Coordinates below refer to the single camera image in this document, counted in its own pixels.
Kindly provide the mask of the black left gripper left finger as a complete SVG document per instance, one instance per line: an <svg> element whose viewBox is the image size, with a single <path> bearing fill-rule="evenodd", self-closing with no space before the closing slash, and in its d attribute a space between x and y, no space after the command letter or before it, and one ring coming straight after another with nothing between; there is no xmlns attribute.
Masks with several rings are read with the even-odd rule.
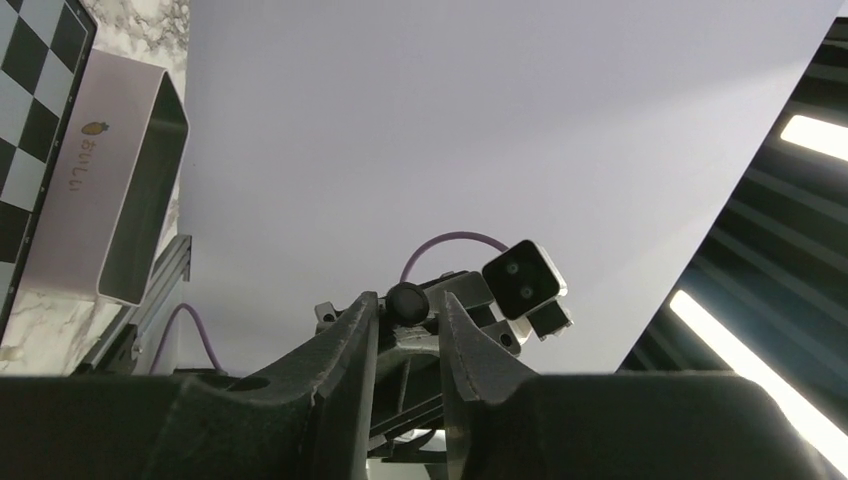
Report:
<svg viewBox="0 0 848 480"><path fill-rule="evenodd" d="M1 381L5 479L362 479L378 298L226 389L194 376Z"/></svg>

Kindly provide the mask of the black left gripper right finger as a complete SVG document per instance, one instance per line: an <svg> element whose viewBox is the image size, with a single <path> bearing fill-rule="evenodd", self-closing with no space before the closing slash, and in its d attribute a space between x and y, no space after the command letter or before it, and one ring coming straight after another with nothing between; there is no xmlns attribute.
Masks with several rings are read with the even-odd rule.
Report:
<svg viewBox="0 0 848 480"><path fill-rule="evenodd" d="M452 479L833 479L814 440L762 385L730 372L542 374L451 293L438 314Z"/></svg>

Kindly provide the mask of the black chess piece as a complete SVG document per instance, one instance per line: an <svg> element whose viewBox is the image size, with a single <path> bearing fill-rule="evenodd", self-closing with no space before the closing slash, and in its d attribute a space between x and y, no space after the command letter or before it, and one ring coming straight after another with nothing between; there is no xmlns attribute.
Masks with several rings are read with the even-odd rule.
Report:
<svg viewBox="0 0 848 480"><path fill-rule="evenodd" d="M424 290L410 282L393 286L385 297L385 313L389 321L403 327L423 323L430 311L429 299Z"/></svg>

